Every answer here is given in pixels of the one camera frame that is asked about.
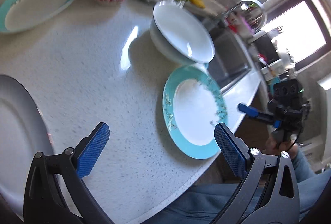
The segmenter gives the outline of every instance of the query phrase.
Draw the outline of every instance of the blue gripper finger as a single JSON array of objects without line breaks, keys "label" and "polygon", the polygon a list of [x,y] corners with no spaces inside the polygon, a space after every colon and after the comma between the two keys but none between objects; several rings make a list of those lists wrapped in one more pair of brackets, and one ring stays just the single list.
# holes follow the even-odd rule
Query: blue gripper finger
[{"label": "blue gripper finger", "polygon": [[240,150],[236,147],[235,142],[231,139],[231,135],[234,139],[236,138],[228,128],[224,128],[223,123],[216,125],[214,130],[216,143],[221,149],[234,175],[244,179],[247,175],[247,162]]},{"label": "blue gripper finger", "polygon": [[106,123],[103,123],[77,159],[76,171],[79,178],[83,178],[90,174],[102,150],[108,142],[109,135],[109,127]]},{"label": "blue gripper finger", "polygon": [[256,118],[259,115],[259,111],[254,107],[247,107],[243,103],[238,105],[238,110],[247,114],[249,117]]}]

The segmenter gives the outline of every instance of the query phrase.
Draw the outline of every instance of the faucet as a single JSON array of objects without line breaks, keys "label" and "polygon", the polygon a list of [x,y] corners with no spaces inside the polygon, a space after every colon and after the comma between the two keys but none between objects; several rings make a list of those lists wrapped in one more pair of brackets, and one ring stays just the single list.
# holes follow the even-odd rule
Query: faucet
[{"label": "faucet", "polygon": [[218,24],[220,21],[225,25],[225,26],[228,26],[229,23],[227,22],[227,18],[229,17],[229,15],[235,10],[237,9],[238,7],[241,7],[243,4],[245,3],[254,3],[256,5],[258,5],[258,7],[261,9],[261,13],[262,15],[260,15],[258,18],[255,18],[253,21],[257,22],[258,19],[260,19],[261,17],[262,20],[259,22],[258,26],[256,26],[254,28],[255,31],[261,29],[261,27],[263,27],[266,22],[267,22],[267,13],[265,11],[265,8],[263,6],[263,4],[261,2],[259,2],[258,0],[241,0],[239,3],[237,3],[234,7],[232,7],[231,9],[227,10],[226,12],[224,13],[220,13],[218,15],[216,15],[213,20],[216,22],[216,24]]}]

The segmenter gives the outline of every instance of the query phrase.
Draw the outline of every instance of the window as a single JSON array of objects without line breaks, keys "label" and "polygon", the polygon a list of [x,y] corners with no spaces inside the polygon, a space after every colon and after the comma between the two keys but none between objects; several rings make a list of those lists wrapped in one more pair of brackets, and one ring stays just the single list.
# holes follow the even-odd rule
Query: window
[{"label": "window", "polygon": [[277,40],[278,50],[288,50],[296,70],[317,60],[331,50],[331,23],[319,0],[290,0],[268,14],[262,30],[283,26]]}]

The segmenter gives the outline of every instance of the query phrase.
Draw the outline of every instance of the yellow vegetable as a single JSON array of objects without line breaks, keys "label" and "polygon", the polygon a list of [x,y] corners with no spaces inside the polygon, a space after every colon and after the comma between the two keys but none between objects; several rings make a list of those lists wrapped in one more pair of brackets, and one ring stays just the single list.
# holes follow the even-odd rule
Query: yellow vegetable
[{"label": "yellow vegetable", "polygon": [[205,8],[205,3],[203,2],[203,0],[189,0],[193,5],[196,5],[197,7],[200,8]]}]

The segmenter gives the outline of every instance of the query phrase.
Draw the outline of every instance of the person's arm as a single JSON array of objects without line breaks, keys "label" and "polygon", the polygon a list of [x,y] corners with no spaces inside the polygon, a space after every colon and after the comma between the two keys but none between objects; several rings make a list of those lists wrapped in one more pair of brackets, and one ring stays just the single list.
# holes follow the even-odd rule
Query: person's arm
[{"label": "person's arm", "polygon": [[300,150],[298,150],[297,155],[292,159],[292,164],[298,183],[315,175],[313,170],[310,168],[305,155]]},{"label": "person's arm", "polygon": [[[279,148],[277,148],[276,140],[272,136],[269,136],[268,141],[265,143],[266,149],[263,151],[263,153],[270,155],[279,155],[282,151],[287,151],[287,149],[291,146],[292,143],[293,142],[283,142],[280,144]],[[288,154],[290,155],[290,158],[292,160],[295,176],[298,183],[315,175],[315,173],[310,168],[306,157],[299,150],[297,144],[293,145],[293,147],[288,151]]]}]

